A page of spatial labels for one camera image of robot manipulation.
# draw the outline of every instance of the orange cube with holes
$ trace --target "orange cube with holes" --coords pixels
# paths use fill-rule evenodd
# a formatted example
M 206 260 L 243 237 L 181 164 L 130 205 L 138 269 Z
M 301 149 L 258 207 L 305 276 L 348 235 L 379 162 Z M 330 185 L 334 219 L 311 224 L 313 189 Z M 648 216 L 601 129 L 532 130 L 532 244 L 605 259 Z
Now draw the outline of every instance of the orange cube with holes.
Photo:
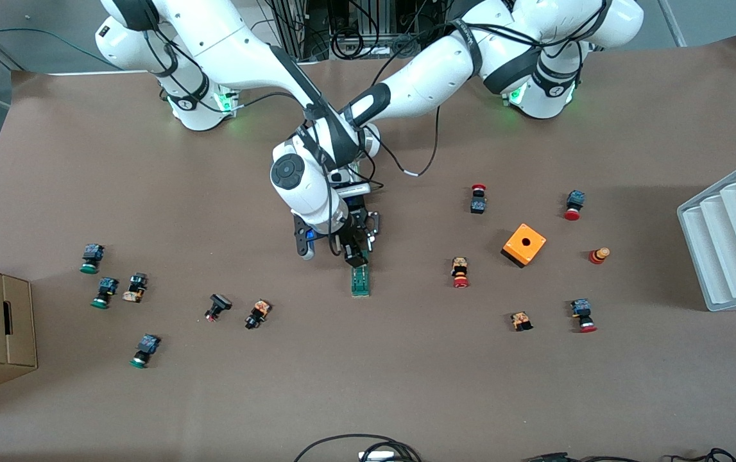
M 544 236 L 534 231 L 528 225 L 521 223 L 517 231 L 502 246 L 502 255 L 514 262 L 520 268 L 524 268 L 533 261 L 547 240 Z

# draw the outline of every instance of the gray joint cap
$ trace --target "gray joint cap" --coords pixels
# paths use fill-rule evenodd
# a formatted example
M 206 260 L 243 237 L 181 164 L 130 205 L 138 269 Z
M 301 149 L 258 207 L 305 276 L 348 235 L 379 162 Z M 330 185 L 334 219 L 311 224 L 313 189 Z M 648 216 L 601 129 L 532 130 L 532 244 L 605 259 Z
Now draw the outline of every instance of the gray joint cap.
M 271 182 L 282 189 L 294 189 L 302 181 L 305 162 L 297 154 L 286 154 L 278 158 L 271 167 Z

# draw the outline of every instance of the table surface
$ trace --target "table surface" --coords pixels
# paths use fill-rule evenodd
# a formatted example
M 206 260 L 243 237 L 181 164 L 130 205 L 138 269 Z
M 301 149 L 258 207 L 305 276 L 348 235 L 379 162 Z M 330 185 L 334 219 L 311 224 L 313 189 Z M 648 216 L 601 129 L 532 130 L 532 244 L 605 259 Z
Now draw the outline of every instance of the table surface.
M 340 106 L 380 64 L 306 69 Z M 145 74 L 15 81 L 0 271 L 33 281 L 40 366 L 0 386 L 0 460 L 291 460 L 342 432 L 392 436 L 433 462 L 736 454 L 736 312 L 706 311 L 675 213 L 736 168 L 736 38 L 594 53 L 549 121 L 468 82 L 442 107 L 426 175 L 377 157 L 382 235 L 365 299 L 341 259 L 295 255 L 268 182 L 271 149 L 301 122 L 288 99 L 194 133 Z M 379 128 L 408 169 L 429 158 L 432 114 Z M 468 213 L 476 182 L 482 216 Z M 561 218 L 573 189 L 588 195 L 578 222 Z M 499 249 L 523 222 L 547 244 L 518 269 Z M 89 242 L 107 246 L 100 275 L 121 289 L 150 275 L 141 304 L 89 307 Z M 594 266 L 599 246 L 612 254 Z M 450 284 L 457 255 L 468 289 Z M 214 324 L 211 293 L 234 304 Z M 245 330 L 259 298 L 273 312 Z M 574 298 L 590 299 L 596 333 L 576 332 Z M 534 330 L 512 330 L 519 311 Z M 162 346 L 139 371 L 129 360 L 145 333 Z

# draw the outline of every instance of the green base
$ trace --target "green base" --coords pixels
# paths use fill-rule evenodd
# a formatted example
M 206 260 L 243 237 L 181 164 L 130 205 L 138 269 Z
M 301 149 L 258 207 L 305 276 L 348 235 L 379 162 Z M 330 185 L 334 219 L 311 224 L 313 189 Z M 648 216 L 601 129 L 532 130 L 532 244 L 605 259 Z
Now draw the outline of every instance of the green base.
M 362 257 L 367 259 L 368 251 L 362 251 Z M 350 269 L 350 294 L 370 296 L 370 270 L 367 264 Z

